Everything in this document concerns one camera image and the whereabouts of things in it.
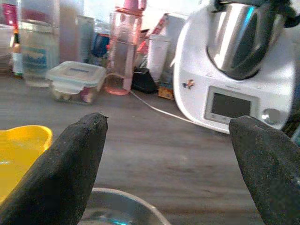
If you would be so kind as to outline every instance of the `white cable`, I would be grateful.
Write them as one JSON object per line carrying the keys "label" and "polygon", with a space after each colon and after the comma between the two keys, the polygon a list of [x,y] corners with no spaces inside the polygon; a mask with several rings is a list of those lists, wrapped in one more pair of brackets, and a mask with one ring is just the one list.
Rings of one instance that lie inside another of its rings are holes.
{"label": "white cable", "polygon": [[198,125],[197,123],[194,123],[193,121],[187,120],[187,119],[182,118],[182,117],[180,117],[180,116],[173,115],[173,114],[171,114],[171,113],[169,113],[169,112],[165,112],[165,111],[163,111],[163,110],[157,109],[157,108],[155,108],[155,107],[149,105],[147,102],[145,102],[145,101],[142,100],[140,97],[138,97],[133,91],[130,91],[130,93],[131,93],[134,97],[136,97],[138,100],[140,100],[140,101],[143,102],[145,105],[147,105],[148,107],[150,107],[151,109],[153,109],[153,110],[155,110],[155,111],[158,111],[158,112],[160,112],[160,113],[166,114],[166,115],[168,115],[168,116],[175,117],[175,118],[177,118],[177,119],[179,119],[179,120],[183,120],[183,121],[188,122],[188,123],[192,123],[192,124]]}

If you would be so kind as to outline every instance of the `stainless steel bowl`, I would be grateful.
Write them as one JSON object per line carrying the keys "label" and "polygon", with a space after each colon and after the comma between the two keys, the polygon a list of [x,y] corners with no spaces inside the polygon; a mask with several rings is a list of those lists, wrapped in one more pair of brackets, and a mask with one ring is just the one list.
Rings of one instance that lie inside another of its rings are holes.
{"label": "stainless steel bowl", "polygon": [[146,201],[113,189],[93,188],[79,225],[171,225]]}

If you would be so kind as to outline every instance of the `pink water bottle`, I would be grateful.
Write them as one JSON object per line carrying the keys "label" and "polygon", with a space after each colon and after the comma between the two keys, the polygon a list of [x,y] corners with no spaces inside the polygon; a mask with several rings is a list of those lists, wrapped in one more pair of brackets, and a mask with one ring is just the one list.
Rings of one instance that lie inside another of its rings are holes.
{"label": "pink water bottle", "polygon": [[147,0],[117,0],[112,15],[107,77],[104,88],[114,95],[131,90],[135,52]]}

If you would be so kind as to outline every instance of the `kitchen counter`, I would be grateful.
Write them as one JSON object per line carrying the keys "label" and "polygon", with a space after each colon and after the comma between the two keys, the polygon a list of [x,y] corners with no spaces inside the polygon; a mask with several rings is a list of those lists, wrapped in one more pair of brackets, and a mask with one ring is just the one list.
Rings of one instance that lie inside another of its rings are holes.
{"label": "kitchen counter", "polygon": [[[174,101],[136,92],[183,116]],[[173,225],[263,225],[243,182],[228,135],[153,111],[132,95],[104,91],[91,106],[54,101],[48,89],[0,78],[0,129],[40,124],[53,140],[88,113],[102,112],[108,133],[96,187],[134,194]]]}

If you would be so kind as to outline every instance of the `yellow bowl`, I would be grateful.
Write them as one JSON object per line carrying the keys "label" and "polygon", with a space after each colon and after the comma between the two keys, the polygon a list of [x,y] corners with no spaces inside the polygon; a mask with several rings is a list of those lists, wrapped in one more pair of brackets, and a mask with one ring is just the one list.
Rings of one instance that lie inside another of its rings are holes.
{"label": "yellow bowl", "polygon": [[0,203],[51,142],[52,131],[43,126],[0,130]]}

